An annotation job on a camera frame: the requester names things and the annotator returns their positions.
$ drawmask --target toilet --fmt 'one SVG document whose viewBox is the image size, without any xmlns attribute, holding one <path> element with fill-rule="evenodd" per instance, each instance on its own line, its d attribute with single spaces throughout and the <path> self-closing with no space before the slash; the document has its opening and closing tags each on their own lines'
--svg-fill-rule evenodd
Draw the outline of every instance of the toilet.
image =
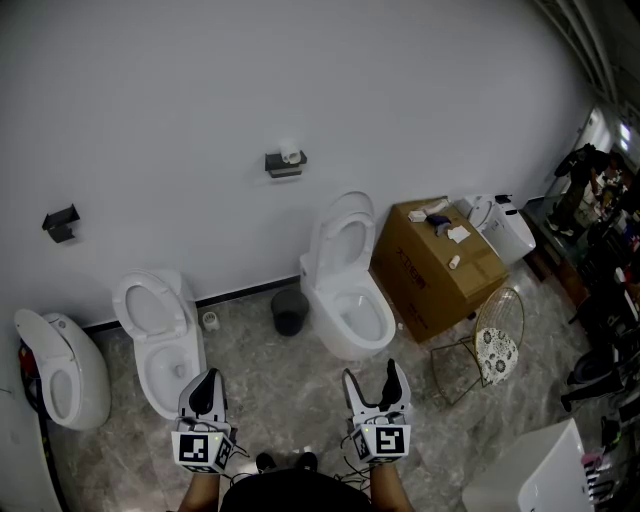
<svg viewBox="0 0 640 512">
<path fill-rule="evenodd" d="M 132 270 L 113 292 L 113 309 L 133 338 L 147 400 L 158 414 L 175 419 L 180 393 L 206 369 L 191 290 L 174 270 Z"/>
<path fill-rule="evenodd" d="M 505 265 L 524 258 L 536 241 L 520 212 L 510 201 L 492 195 L 466 196 L 455 205 L 489 243 Z"/>
<path fill-rule="evenodd" d="M 520 436 L 462 492 L 467 512 L 593 512 L 574 419 Z"/>
<path fill-rule="evenodd" d="M 101 426 L 109 417 L 111 393 L 102 354 L 73 320 L 28 309 L 14 315 L 22 340 L 33 351 L 49 416 L 73 430 Z"/>
<path fill-rule="evenodd" d="M 348 190 L 316 218 L 310 251 L 300 258 L 311 324 L 329 351 L 348 361 L 380 352 L 396 331 L 369 274 L 374 242 L 373 203 L 364 192 Z"/>
</svg>

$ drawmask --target cardboard box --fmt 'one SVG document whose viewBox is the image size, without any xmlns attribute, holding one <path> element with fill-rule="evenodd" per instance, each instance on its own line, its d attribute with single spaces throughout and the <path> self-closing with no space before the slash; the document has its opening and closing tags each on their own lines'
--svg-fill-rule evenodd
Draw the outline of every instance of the cardboard box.
<svg viewBox="0 0 640 512">
<path fill-rule="evenodd" d="M 371 260 L 373 271 L 418 342 L 449 329 L 478 309 L 507 278 L 507 268 L 475 228 L 450 206 L 439 215 L 471 235 L 457 244 L 437 237 L 428 222 L 409 212 L 437 199 L 396 204 Z M 460 256 L 455 270 L 449 262 Z"/>
</svg>

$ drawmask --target white paper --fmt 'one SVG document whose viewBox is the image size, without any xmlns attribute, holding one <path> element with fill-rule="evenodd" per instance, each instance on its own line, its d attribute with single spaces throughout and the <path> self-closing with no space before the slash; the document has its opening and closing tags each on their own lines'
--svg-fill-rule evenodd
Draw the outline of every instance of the white paper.
<svg viewBox="0 0 640 512">
<path fill-rule="evenodd" d="M 469 233 L 464 226 L 457 226 L 453 229 L 447 231 L 447 236 L 450 240 L 454 240 L 455 243 L 459 244 L 465 238 L 467 238 L 471 233 Z"/>
</svg>

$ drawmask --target black shirt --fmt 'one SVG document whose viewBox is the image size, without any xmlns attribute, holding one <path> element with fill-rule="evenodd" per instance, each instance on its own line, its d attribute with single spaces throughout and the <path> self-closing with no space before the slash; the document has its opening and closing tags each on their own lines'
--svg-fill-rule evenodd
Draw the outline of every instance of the black shirt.
<svg viewBox="0 0 640 512">
<path fill-rule="evenodd" d="M 304 469 L 283 469 L 250 476 L 231 487 L 220 512 L 348 511 L 371 512 L 363 493 L 338 480 Z"/>
</svg>

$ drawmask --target smart toilet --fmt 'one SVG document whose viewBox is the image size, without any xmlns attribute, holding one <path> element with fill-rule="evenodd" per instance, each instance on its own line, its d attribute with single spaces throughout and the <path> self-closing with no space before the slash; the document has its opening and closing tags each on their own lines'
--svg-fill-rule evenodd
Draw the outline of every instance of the smart toilet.
<svg viewBox="0 0 640 512">
<path fill-rule="evenodd" d="M 21 309 L 14 322 L 35 356 L 51 419 L 73 430 L 96 428 L 107 421 L 111 409 L 107 366 L 89 336 L 59 313 L 40 316 Z"/>
<path fill-rule="evenodd" d="M 147 400 L 158 414 L 175 419 L 180 393 L 206 369 L 191 290 L 179 272 L 132 270 L 113 292 L 113 309 L 133 338 Z"/>
<path fill-rule="evenodd" d="M 536 248 L 529 226 L 510 201 L 498 202 L 495 196 L 478 195 L 464 197 L 455 205 L 505 265 L 515 263 Z"/>
<path fill-rule="evenodd" d="M 300 258 L 311 323 L 341 359 L 376 354 L 396 331 L 391 308 L 369 274 L 374 242 L 373 203 L 364 192 L 349 190 L 317 217 L 311 249 Z"/>
</svg>

